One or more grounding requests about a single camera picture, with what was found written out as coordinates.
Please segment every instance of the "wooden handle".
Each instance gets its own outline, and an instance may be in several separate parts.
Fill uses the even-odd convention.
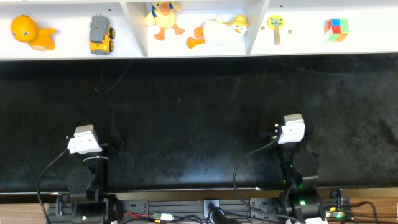
[[[274,41],[276,45],[280,44],[279,27],[275,27],[274,29]]]

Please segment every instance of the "plush duck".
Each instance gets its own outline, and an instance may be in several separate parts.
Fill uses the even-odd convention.
[[[55,43],[51,34],[55,29],[39,28],[29,16],[18,16],[11,23],[14,38],[20,42],[28,43],[35,50],[54,50]]]
[[[235,44],[244,36],[248,26],[244,15],[236,16],[233,22],[223,22],[218,17],[216,20],[206,21],[203,26],[197,27],[194,30],[195,38],[189,37],[187,45],[192,49],[204,43],[212,46]]]
[[[157,40],[165,39],[165,32],[168,28],[173,28],[175,35],[180,35],[185,32],[185,29],[179,28],[175,21],[177,16],[174,13],[175,9],[177,12],[181,11],[181,5],[178,2],[152,2],[152,12],[145,18],[147,26],[156,24],[160,27],[160,32],[155,34],[154,37]]]

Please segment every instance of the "blue square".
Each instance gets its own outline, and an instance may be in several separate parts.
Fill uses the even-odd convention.
[[[331,19],[332,26],[340,26],[340,19]]]

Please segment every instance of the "wooden floor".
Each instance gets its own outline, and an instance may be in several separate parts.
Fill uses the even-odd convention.
[[[380,221],[397,221],[397,204],[398,198],[355,198],[351,199],[352,203],[362,202],[369,200],[375,204],[377,212],[379,214]],[[370,217],[361,217],[358,220],[374,221],[373,210],[370,205],[364,205],[359,208],[354,208],[355,214],[363,214]],[[395,218],[382,218],[383,216],[393,216]],[[26,224],[26,223],[37,223],[44,224],[45,220],[43,217],[42,210],[39,204],[3,204],[0,205],[0,224]]]

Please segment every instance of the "duck's yellow hat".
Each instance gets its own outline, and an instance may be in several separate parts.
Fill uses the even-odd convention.
[[[246,17],[244,15],[237,15],[235,20],[232,21],[232,24],[238,25],[238,26],[249,26],[246,22]]]

